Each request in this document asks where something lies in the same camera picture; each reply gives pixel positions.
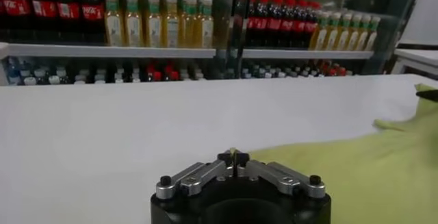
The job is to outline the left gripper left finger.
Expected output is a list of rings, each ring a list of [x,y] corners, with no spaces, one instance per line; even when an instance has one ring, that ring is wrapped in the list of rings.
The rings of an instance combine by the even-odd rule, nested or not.
[[[197,162],[176,175],[164,175],[156,184],[155,196],[161,200],[172,199],[178,192],[191,197],[202,192],[203,187],[216,178],[233,174],[233,154],[230,150],[217,155],[210,163]]]

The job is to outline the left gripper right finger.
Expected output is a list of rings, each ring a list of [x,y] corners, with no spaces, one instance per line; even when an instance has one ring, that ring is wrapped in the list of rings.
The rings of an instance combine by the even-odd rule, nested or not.
[[[249,160],[245,164],[245,173],[250,178],[266,180],[284,195],[293,196],[297,190],[313,199],[322,199],[326,195],[326,186],[319,175],[306,176],[278,162],[265,164]]]

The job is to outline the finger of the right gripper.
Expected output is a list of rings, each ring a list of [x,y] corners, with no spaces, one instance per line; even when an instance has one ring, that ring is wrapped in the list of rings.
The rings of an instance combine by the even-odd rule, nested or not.
[[[438,102],[438,90],[417,91],[416,96],[432,102]]]

